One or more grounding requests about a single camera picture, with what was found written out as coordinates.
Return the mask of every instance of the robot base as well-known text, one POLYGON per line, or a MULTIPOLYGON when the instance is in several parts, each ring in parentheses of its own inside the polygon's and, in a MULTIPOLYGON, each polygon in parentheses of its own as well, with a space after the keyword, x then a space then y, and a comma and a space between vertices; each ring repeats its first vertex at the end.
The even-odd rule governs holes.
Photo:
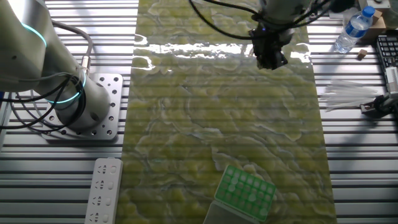
MULTIPOLYGON (((69 128, 63 128, 59 131, 53 131, 49 134, 42 134, 42 137, 48 141, 112 141, 118 135, 119 112, 121 106, 123 77, 120 74, 91 74, 94 82, 102 84, 108 91, 111 98, 109 113, 105 119, 94 128, 77 133, 69 128)), ((56 125, 62 125, 55 110, 53 110, 47 119, 56 125)))

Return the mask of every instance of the green tip rack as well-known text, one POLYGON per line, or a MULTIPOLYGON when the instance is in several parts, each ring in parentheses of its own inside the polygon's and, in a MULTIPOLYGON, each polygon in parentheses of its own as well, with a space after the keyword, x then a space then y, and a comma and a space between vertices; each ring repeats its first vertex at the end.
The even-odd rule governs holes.
POLYGON ((264 222, 275 190, 275 185, 228 166, 215 193, 215 199, 255 220, 264 222))

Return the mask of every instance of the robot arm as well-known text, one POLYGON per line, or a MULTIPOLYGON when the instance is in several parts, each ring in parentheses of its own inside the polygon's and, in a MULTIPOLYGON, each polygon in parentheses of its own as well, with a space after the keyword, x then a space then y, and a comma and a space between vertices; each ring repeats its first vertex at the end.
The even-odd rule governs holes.
MULTIPOLYGON (((109 94, 62 44, 43 0, 0 0, 0 32, 0 91, 45 95, 65 81, 65 76, 46 77, 67 73, 78 81, 64 88, 55 105, 59 120, 75 121, 68 127, 78 132, 102 122, 109 111, 109 94), (79 83, 83 90, 76 87, 79 83)), ((46 100, 53 103, 57 94, 46 100)))
MULTIPOLYGON (((323 0, 319 6, 330 2, 331 9, 335 4, 344 11, 353 6, 354 2, 349 0, 323 0)), ((314 4, 317 0, 260 0, 260 17, 256 18, 259 22, 256 29, 249 32, 252 40, 254 54, 257 57, 257 66, 267 69, 277 69, 287 64, 287 59, 281 52, 282 47, 289 44, 294 34, 293 28, 286 29, 294 21, 304 14, 316 9, 314 4)))

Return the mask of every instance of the slotted aluminum surface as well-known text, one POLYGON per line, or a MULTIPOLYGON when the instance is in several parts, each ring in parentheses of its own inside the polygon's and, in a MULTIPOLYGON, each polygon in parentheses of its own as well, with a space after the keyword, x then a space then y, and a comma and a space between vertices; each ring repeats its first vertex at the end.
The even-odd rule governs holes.
MULTIPOLYGON (((83 223, 95 159, 121 156, 138 0, 46 3, 55 20, 92 36, 92 72, 123 75, 119 139, 113 145, 55 146, 27 129, 9 131, 0 153, 0 223, 83 223)), ((81 60, 86 41, 57 32, 81 60)), ((348 55, 331 52, 340 20, 323 17, 308 32, 318 94, 331 78, 385 90, 371 46, 357 46, 348 55), (355 59, 360 49, 369 52, 361 62, 355 59)), ((44 110, 45 102, 39 106, 44 110)), ((320 106, 339 223, 398 223, 398 140, 392 116, 370 123, 357 109, 327 113, 320 106)), ((28 120, 22 107, 17 108, 28 120)), ((10 125, 18 124, 12 114, 10 125)))

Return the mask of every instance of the black cable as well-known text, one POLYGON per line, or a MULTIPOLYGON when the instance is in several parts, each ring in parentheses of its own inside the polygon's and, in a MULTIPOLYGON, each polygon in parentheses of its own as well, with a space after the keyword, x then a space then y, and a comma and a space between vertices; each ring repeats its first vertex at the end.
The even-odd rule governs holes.
POLYGON ((58 92, 57 97, 54 100, 54 103, 51 105, 50 109, 46 113, 43 114, 43 116, 39 117, 37 120, 35 120, 35 121, 31 122, 31 123, 27 123, 27 124, 20 125, 20 126, 0 126, 0 129, 8 129, 8 130, 13 129, 13 130, 15 130, 15 129, 21 129, 21 128, 28 128, 28 127, 31 127, 31 126, 39 123, 40 121, 42 121, 45 117, 47 117, 51 113, 52 110, 54 110, 55 106, 57 105, 58 100, 60 99, 60 97, 61 97, 61 95, 63 93, 63 90, 67 86, 68 82, 72 79, 72 77, 73 76, 69 76, 69 78, 67 78, 62 83, 63 85, 62 85, 60 91, 58 92))
POLYGON ((218 2, 218 1, 214 1, 214 0, 204 0, 204 1, 208 2, 208 3, 217 4, 219 6, 226 6, 226 7, 231 7, 231 8, 234 8, 234 9, 244 10, 246 12, 251 12, 251 13, 253 13, 255 15, 258 15, 258 13, 256 11, 254 11, 254 10, 248 8, 248 7, 237 6, 237 5, 234 5, 234 4, 228 4, 228 3, 218 2))
MULTIPOLYGON (((19 93, 16 93, 16 95, 17 95, 18 99, 21 98, 21 96, 19 95, 19 93)), ((35 119, 35 120, 38 119, 34 114, 32 114, 32 112, 30 112, 30 110, 26 107, 25 103, 21 103, 21 105, 22 105, 22 107, 26 110, 26 112, 28 112, 28 113, 31 115, 31 117, 32 117, 33 119, 35 119)), ((13 110, 12 112, 14 112, 15 117, 18 119, 18 121, 21 122, 22 124, 24 124, 24 122, 23 122, 21 119, 18 118, 19 115, 17 115, 16 111, 13 110)), ((59 127, 60 127, 60 125, 54 125, 54 124, 52 124, 52 123, 47 122, 45 119, 43 119, 42 121, 40 121, 40 123, 42 123, 43 125, 46 125, 46 126, 49 127, 49 128, 59 128, 59 127)))
POLYGON ((55 89, 51 90, 50 92, 41 95, 39 97, 35 97, 35 98, 30 98, 30 99, 26 99, 26 100, 12 100, 10 98, 8 99, 0 99, 0 102, 8 102, 8 103, 29 103, 29 102, 33 102, 33 101, 38 101, 38 100, 42 100, 52 94, 54 94, 56 91, 58 91, 59 89, 61 89, 64 85, 68 84, 69 80, 73 77, 72 74, 69 73, 65 73, 66 75, 69 75, 69 79, 66 79, 64 82, 62 82, 61 84, 59 84, 59 86, 57 86, 55 89))
POLYGON ((93 50, 93 40, 91 39, 91 37, 86 32, 84 32, 81 29, 78 29, 76 27, 69 26, 69 25, 63 24, 61 22, 57 22, 55 20, 51 20, 51 22, 52 22, 54 27, 59 27, 61 29, 69 30, 70 32, 74 32, 76 34, 80 34, 82 37, 84 37, 84 39, 86 39, 87 42, 88 42, 87 51, 86 51, 85 56, 90 56, 91 55, 91 51, 93 50))
POLYGON ((333 3, 336 0, 324 0, 321 4, 317 5, 313 9, 309 10, 306 14, 300 16, 298 19, 296 19, 293 23, 289 24, 290 28, 294 28, 295 25, 299 24, 301 21, 304 19, 310 17, 313 13, 318 12, 318 9, 321 9, 324 5, 328 4, 330 2, 330 5, 333 5, 333 3))
POLYGON ((330 6, 329 6, 327 9, 323 10, 319 15, 315 16, 314 18, 310 19, 310 20, 307 21, 307 22, 303 22, 302 24, 296 25, 296 26, 294 26, 293 28, 298 28, 298 27, 307 26, 307 25, 309 25, 310 23, 312 23, 312 22, 316 21, 317 19, 321 18, 323 15, 325 15, 325 14, 333 7, 333 3, 334 3, 334 2, 335 2, 335 1, 333 1, 332 3, 330 3, 330 6))
MULTIPOLYGON (((211 22, 209 22, 209 21, 200 13, 200 11, 199 11, 198 8, 195 6, 195 4, 193 3, 192 0, 188 0, 188 1, 189 1, 190 5, 191 5, 192 9, 196 12, 197 16, 198 16, 204 23, 206 23, 208 26, 210 26, 210 27, 211 27, 212 29, 214 29, 215 31, 217 31, 217 32, 219 32, 219 33, 221 33, 221 34, 226 35, 227 37, 234 38, 234 39, 239 39, 239 40, 257 40, 257 39, 263 39, 263 38, 269 37, 269 34, 266 34, 266 35, 259 35, 259 36, 255 36, 255 37, 248 37, 248 36, 234 35, 234 34, 230 34, 230 33, 228 33, 228 32, 225 32, 225 31, 219 29, 217 26, 215 26, 215 25, 212 24, 211 22)), ((214 2, 214 1, 212 1, 212 0, 204 0, 204 1, 210 2, 210 3, 213 3, 213 4, 224 5, 224 6, 227 6, 227 7, 233 7, 233 8, 236 8, 236 9, 237 9, 237 7, 235 7, 235 5, 230 5, 230 4, 227 4, 227 3, 214 2)), ((311 9, 310 11, 308 11, 306 14, 300 16, 300 17, 299 17, 298 19, 296 19, 294 22, 292 22, 292 23, 290 23, 290 24, 287 24, 284 28, 281 28, 281 29, 279 29, 279 30, 275 30, 274 32, 275 32, 275 33, 279 33, 279 32, 283 32, 283 31, 285 31, 285 30, 287 30, 287 29, 290 29, 290 28, 295 28, 295 27, 303 26, 303 25, 301 25, 301 24, 298 25, 298 26, 296 26, 296 25, 297 25, 298 23, 300 23, 301 21, 303 21, 304 19, 306 19, 308 16, 311 16, 314 12, 317 12, 318 9, 322 8, 322 6, 324 6, 325 4, 327 4, 327 3, 331 2, 331 1, 335 1, 335 0, 325 0, 325 1, 323 1, 321 4, 317 5, 316 7, 314 7, 314 8, 311 9)), ((258 16, 258 13, 256 13, 256 12, 251 12, 251 13, 253 13, 255 16, 258 16)))
MULTIPOLYGON (((42 120, 39 121, 39 122, 42 123, 44 126, 50 128, 49 130, 40 130, 40 129, 36 129, 36 128, 33 128, 33 127, 28 127, 28 128, 31 129, 31 130, 33 130, 33 131, 39 132, 39 133, 47 134, 47 133, 50 133, 50 132, 52 132, 52 131, 59 131, 59 130, 61 130, 61 129, 63 129, 63 128, 66 128, 67 126, 73 124, 74 122, 76 122, 77 119, 80 118, 81 114, 84 112, 85 105, 86 105, 86 95, 85 95, 85 92, 84 92, 84 86, 83 86, 83 84, 82 84, 81 82, 80 82, 80 89, 77 90, 77 92, 80 92, 80 95, 79 95, 78 99, 81 99, 81 98, 82 98, 83 101, 80 100, 79 105, 78 105, 78 108, 76 109, 76 112, 75 112, 75 114, 73 115, 73 118, 72 118, 69 122, 67 122, 67 123, 64 124, 64 125, 54 125, 54 124, 51 124, 51 123, 47 122, 46 120, 42 119, 42 120)), ((25 109, 35 120, 38 120, 38 119, 39 119, 39 118, 37 118, 34 114, 32 114, 32 113, 29 111, 29 109, 26 107, 26 105, 25 105, 24 103, 21 103, 21 105, 24 107, 24 109, 25 109)), ((15 117, 18 119, 18 121, 21 122, 22 124, 26 125, 26 123, 21 119, 21 117, 19 117, 17 111, 15 110, 15 108, 14 108, 14 106, 13 106, 12 104, 11 104, 11 110, 12 110, 12 112, 15 114, 15 117)))
POLYGON ((230 38, 234 38, 234 39, 238 39, 238 40, 253 40, 253 39, 261 39, 264 37, 245 37, 245 36, 240 36, 240 35, 234 35, 234 34, 230 34, 227 33, 221 29, 219 29, 217 26, 213 25, 211 22, 209 22, 198 10, 198 8, 195 6, 195 4, 192 2, 192 0, 188 0, 189 4, 191 5, 192 9, 196 12, 196 14, 198 15, 198 17, 205 22, 208 26, 210 26, 212 29, 214 29, 215 31, 219 32, 220 34, 224 34, 227 37, 230 38))

